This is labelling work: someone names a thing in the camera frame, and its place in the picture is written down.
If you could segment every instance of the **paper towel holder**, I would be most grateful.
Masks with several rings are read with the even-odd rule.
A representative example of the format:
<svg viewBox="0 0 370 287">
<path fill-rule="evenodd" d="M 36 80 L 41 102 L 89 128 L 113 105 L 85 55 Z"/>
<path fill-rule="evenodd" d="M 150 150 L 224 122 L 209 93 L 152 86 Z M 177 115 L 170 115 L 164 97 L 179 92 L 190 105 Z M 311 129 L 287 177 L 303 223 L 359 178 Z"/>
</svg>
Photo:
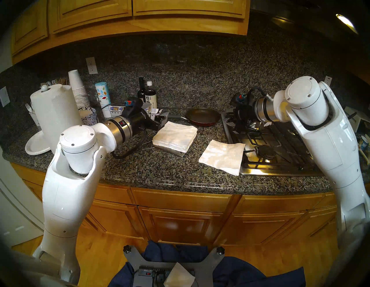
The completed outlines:
<svg viewBox="0 0 370 287">
<path fill-rule="evenodd" d="M 48 90 L 50 90 L 50 88 L 49 88 L 49 86 L 48 85 L 42 85 L 41 86 L 41 92 L 43 93 L 43 92 L 46 92 L 46 91 L 48 91 Z"/>
</svg>

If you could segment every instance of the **frying pan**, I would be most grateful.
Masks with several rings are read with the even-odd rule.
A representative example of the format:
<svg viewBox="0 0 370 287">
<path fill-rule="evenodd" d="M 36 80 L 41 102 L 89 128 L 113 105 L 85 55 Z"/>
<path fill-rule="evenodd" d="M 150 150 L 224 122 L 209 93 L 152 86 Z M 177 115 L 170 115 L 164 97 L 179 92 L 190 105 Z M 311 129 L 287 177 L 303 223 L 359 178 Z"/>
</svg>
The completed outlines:
<svg viewBox="0 0 370 287">
<path fill-rule="evenodd" d="M 168 118 L 183 119 L 196 126 L 210 127 L 219 121 L 221 115 L 209 108 L 192 108 L 186 111 L 185 116 L 169 114 Z"/>
</svg>

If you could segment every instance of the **bottle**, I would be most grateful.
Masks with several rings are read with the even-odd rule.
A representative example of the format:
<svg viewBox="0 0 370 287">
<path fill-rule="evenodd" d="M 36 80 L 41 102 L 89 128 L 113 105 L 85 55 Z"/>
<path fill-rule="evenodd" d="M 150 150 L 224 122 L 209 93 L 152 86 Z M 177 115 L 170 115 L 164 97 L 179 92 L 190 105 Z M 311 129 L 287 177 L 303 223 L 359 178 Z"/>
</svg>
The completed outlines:
<svg viewBox="0 0 370 287">
<path fill-rule="evenodd" d="M 139 77 L 139 85 L 140 90 L 138 90 L 138 98 L 141 99 L 143 103 L 145 103 L 145 87 L 143 77 Z"/>
<path fill-rule="evenodd" d="M 157 92 L 153 87 L 152 81 L 147 81 L 148 88 L 145 90 L 145 102 L 152 104 L 152 109 L 157 108 Z"/>
</svg>

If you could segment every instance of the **electrical outlet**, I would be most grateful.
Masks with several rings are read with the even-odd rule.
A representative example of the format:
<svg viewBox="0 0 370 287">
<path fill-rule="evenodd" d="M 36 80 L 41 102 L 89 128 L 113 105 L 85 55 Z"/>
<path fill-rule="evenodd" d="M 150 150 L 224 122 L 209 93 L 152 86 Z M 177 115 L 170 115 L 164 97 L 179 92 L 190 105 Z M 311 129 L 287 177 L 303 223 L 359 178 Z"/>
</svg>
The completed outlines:
<svg viewBox="0 0 370 287">
<path fill-rule="evenodd" d="M 94 57 L 86 58 L 86 63 L 87 63 L 87 69 L 89 70 L 90 75 L 98 73 L 98 69 L 96 68 Z"/>
<path fill-rule="evenodd" d="M 6 87 L 3 87 L 0 90 L 0 100 L 1 100 L 1 104 L 3 105 L 3 107 L 5 107 L 8 103 L 10 103 L 10 99 L 9 99 Z"/>
<path fill-rule="evenodd" d="M 324 83 L 330 87 L 330 83 L 332 82 L 332 77 L 325 76 Z"/>
</svg>

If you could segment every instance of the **fork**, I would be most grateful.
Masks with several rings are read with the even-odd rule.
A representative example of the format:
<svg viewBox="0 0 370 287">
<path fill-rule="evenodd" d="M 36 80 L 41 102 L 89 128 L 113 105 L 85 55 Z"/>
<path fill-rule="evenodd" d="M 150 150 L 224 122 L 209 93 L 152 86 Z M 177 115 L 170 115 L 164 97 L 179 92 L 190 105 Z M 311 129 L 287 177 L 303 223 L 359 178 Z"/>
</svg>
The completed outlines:
<svg viewBox="0 0 370 287">
<path fill-rule="evenodd" d="M 32 113 L 32 108 L 30 107 L 30 105 L 28 103 L 26 103 L 25 106 L 28 109 L 28 111 Z"/>
</svg>

